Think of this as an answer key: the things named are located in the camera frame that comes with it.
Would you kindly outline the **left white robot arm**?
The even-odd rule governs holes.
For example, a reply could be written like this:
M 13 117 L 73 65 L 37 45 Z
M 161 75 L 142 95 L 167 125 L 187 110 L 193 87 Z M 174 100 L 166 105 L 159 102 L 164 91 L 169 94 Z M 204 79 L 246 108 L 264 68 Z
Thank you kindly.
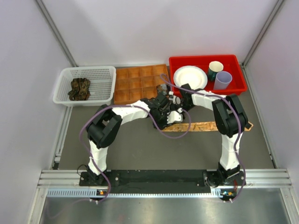
M 85 128 L 89 139 L 92 157 L 87 166 L 90 180 L 101 185 L 105 182 L 108 147 L 113 143 L 121 125 L 136 119 L 153 118 L 154 127 L 163 130 L 183 121 L 183 110 L 175 104 L 180 100 L 168 99 L 162 93 L 155 98 L 142 98 L 126 107 L 108 108 L 103 105 L 98 111 L 105 109 Z

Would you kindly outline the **orange patterned tie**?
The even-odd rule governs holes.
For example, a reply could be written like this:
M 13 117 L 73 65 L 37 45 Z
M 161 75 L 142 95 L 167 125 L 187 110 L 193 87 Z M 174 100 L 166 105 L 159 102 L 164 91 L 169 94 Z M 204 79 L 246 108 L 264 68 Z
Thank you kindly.
M 163 129 L 163 132 L 186 132 L 188 130 L 188 123 L 179 123 Z M 191 123 L 189 132 L 212 132 L 218 131 L 215 121 L 195 122 Z

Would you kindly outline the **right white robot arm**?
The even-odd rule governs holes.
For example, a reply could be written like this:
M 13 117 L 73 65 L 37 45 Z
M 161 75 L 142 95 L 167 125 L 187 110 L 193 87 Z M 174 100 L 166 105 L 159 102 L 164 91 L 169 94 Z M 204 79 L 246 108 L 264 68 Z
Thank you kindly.
M 189 84 L 184 84 L 179 89 L 183 97 L 183 108 L 189 110 L 201 106 L 213 111 L 216 127 L 221 133 L 221 158 L 214 173 L 206 172 L 207 184 L 212 187 L 230 184 L 240 173 L 240 141 L 245 126 L 248 125 L 248 117 L 238 96 L 192 90 Z

